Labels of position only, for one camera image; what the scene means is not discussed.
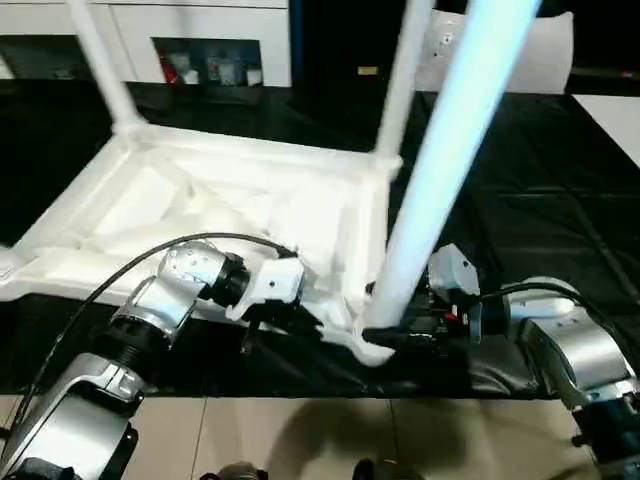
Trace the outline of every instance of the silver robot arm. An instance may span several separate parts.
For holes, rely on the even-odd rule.
[[[265,263],[252,274],[239,257],[205,242],[170,249],[157,274],[136,288],[106,331],[12,432],[0,478],[120,478],[137,443],[129,419],[197,300],[213,300],[241,316],[253,304],[296,299],[303,276],[299,260]]]

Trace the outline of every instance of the table surface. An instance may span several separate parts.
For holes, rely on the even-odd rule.
[[[310,98],[286,89],[177,95],[164,86],[132,87],[151,122],[327,148],[370,150],[382,97]],[[391,186],[393,223],[435,100],[416,97]],[[534,275],[572,283],[611,318],[640,352],[640,159],[622,99],[508,94],[492,122],[441,244],[456,243],[480,271],[483,288]],[[637,99],[630,99],[637,105]],[[109,138],[110,121],[93,87],[0,82],[3,158],[12,179],[0,205],[0,242],[12,244]],[[418,294],[407,311],[425,313]],[[29,295],[0,304],[0,393],[21,391],[51,341],[77,308],[73,300]],[[86,345],[113,309],[94,305],[52,363],[50,383]],[[327,344],[264,335],[249,357],[239,354],[242,329],[189,322],[156,379],[168,396],[449,396],[548,398],[549,386],[528,353],[500,336],[479,347],[453,340],[432,351],[397,354],[380,369],[359,365]]]

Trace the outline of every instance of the cabinet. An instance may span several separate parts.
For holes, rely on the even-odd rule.
[[[66,4],[13,1],[0,0],[0,78],[90,75]],[[186,83],[287,87],[287,2],[93,0],[92,8],[126,81],[163,83],[173,75]]]
[[[248,68],[260,70],[265,85],[291,84],[286,9],[165,5],[111,8],[139,81],[164,82],[161,58],[173,55],[177,62],[191,63],[182,68],[196,70],[200,83],[222,76],[223,66],[229,64],[230,72],[225,76],[239,78],[223,84],[246,83]]]
[[[121,78],[135,74],[110,7],[93,15]],[[0,4],[0,78],[84,78],[90,75],[65,4]]]

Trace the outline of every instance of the white chair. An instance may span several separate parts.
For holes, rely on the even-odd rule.
[[[465,15],[434,10],[416,74],[416,90],[440,91]],[[573,61],[573,14],[537,18],[511,74],[508,92],[564,93]]]

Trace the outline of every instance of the white cabinet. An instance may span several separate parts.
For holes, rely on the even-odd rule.
[[[161,39],[183,43],[222,40],[253,41],[250,43],[255,45],[254,56],[260,63],[264,85],[291,85],[286,9],[172,5],[112,5],[111,8],[139,81],[165,82],[160,63],[162,52],[158,48]]]
[[[124,50],[110,7],[93,5],[92,9],[117,72],[123,80],[135,81],[134,71]],[[61,38],[43,37],[49,35]],[[56,51],[56,44],[63,39],[68,42],[60,48],[71,46],[72,50],[76,50],[75,55],[79,61],[84,62],[74,38],[75,29],[66,4],[0,4],[0,56],[4,57],[0,60],[0,78],[13,76],[12,58],[9,58],[11,54],[15,55],[14,67],[16,62],[31,64],[46,62],[47,55],[50,56],[52,50]]]

